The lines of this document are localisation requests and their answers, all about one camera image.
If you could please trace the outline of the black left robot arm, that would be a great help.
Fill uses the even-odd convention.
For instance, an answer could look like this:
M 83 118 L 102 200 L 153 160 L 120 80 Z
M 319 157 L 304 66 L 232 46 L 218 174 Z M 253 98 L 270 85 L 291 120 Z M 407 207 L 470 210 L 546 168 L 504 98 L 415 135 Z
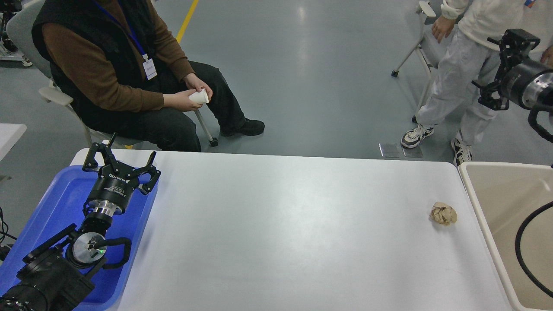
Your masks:
M 53 180 L 1 266 L 3 311 L 102 311 L 122 294 L 161 175 L 94 143 Z

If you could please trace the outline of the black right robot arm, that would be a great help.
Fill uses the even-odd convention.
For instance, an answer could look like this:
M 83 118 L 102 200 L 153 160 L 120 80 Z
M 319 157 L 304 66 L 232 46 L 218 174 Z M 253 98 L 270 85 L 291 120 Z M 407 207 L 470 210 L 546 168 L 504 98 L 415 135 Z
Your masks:
M 552 69 L 529 57 L 540 39 L 523 29 L 508 29 L 502 37 L 487 40 L 498 45 L 500 65 L 491 83 L 472 81 L 480 91 L 478 102 L 495 111 L 507 110 L 510 102 L 529 110 L 530 127 L 552 142 L 552 133 L 537 121 L 540 112 L 552 115 Z

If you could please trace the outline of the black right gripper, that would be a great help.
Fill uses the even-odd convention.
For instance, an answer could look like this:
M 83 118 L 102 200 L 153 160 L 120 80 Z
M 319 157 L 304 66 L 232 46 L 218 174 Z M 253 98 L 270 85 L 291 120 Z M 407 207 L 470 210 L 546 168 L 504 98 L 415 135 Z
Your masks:
M 510 101 L 524 109 L 551 107 L 553 71 L 528 59 L 541 39 L 523 29 L 507 29 L 502 37 L 487 40 L 499 47 L 500 70 L 487 85 L 476 79 L 471 81 L 480 91 L 478 102 L 494 111 L 508 110 Z

